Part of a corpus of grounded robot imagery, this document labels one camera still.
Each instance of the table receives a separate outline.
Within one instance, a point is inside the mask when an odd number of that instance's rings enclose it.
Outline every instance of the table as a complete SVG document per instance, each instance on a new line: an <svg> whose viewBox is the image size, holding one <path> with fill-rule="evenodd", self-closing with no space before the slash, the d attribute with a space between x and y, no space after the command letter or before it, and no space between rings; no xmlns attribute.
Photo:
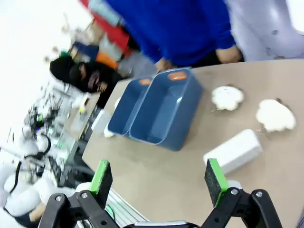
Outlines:
<svg viewBox="0 0 304 228"><path fill-rule="evenodd" d="M295 227L304 206L303 69L303 60L245 62L194 69L205 92L181 151L172 152L120 136L106 139L93 133L83 160L96 170L100 159L108 159L113 189L147 219L185 219L201 225L212 210L204 181L203 155L244 129L261 129L255 118L259 102L279 97L295 113L297 127L293 131L261 136L264 152L226 177L239 181L247 192L259 188L267 190L283 227ZM117 84L106 111L113 113L114 103L128 82ZM244 91L244 103L233 112L211 112L215 107L210 92L227 84ZM228 227L244 225L240 219L233 218Z"/></svg>
<svg viewBox="0 0 304 228"><path fill-rule="evenodd" d="M99 99L100 93L94 93L91 95L89 98L85 109L86 109L86 114L85 116L81 119L81 126L79 127L79 130L73 130L72 125L74 124L74 121L76 118L79 118L79 108L72 108L70 111L70 116L66 120L63 129L67 134L69 134L72 138L76 139L77 141L81 138L82 134L84 133L87 122L97 104L97 101Z"/></svg>

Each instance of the screw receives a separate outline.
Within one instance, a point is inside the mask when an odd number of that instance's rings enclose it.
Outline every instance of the screw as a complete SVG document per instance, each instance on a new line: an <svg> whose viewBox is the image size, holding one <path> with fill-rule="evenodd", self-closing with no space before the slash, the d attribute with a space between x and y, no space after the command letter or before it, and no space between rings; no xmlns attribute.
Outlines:
<svg viewBox="0 0 304 228"><path fill-rule="evenodd" d="M231 190L232 195L236 195L237 193L238 193L238 190L236 190L236 189Z"/></svg>
<svg viewBox="0 0 304 228"><path fill-rule="evenodd" d="M87 198L87 193L82 193L81 197L84 198L84 199Z"/></svg>
<svg viewBox="0 0 304 228"><path fill-rule="evenodd" d="M56 201L61 201L62 197L61 196L57 196L56 197Z"/></svg>
<svg viewBox="0 0 304 228"><path fill-rule="evenodd" d="M261 193L260 191L258 191L258 192L256 193L256 196L257 196L257 197L262 197L262 195L263 195L263 193Z"/></svg>

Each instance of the orange object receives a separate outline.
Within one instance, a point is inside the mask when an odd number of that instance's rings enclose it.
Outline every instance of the orange object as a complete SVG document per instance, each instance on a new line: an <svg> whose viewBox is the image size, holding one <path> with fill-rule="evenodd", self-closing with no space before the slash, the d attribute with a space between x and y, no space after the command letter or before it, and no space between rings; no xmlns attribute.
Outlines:
<svg viewBox="0 0 304 228"><path fill-rule="evenodd" d="M151 79L149 79L149 78L143 78L139 81L139 84L141 84L142 86L149 85L150 83L151 83Z"/></svg>
<svg viewBox="0 0 304 228"><path fill-rule="evenodd" d="M96 62L106 64L113 69L118 68L118 63L112 57L107 55L105 52L99 51L97 53Z"/></svg>
<svg viewBox="0 0 304 228"><path fill-rule="evenodd" d="M168 75L168 78L172 81L175 81L175 80L184 80L187 78L187 75L185 72L182 72L182 71L179 71L179 72L176 72L176 73L171 73Z"/></svg>

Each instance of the red object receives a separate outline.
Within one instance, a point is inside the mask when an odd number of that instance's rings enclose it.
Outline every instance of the red object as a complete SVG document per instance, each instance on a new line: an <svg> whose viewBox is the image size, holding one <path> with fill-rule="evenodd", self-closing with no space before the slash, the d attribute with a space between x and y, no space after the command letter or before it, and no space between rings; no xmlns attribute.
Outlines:
<svg viewBox="0 0 304 228"><path fill-rule="evenodd" d="M88 9L88 0L80 0L80 2ZM98 25L107 33L111 42L115 43L122 52L128 56L132 50L128 47L129 35L124 33L120 26L114 27L110 25L105 19L96 13L90 11Z"/></svg>

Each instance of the white wall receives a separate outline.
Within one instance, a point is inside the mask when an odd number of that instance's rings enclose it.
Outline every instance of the white wall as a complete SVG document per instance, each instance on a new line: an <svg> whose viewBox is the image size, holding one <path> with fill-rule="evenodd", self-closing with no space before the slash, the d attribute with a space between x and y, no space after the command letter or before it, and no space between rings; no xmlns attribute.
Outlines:
<svg viewBox="0 0 304 228"><path fill-rule="evenodd" d="M0 140L23 121L51 79L43 57L53 46L69 47L61 33L64 12L72 27L85 28L91 20L77 0L0 0Z"/></svg>

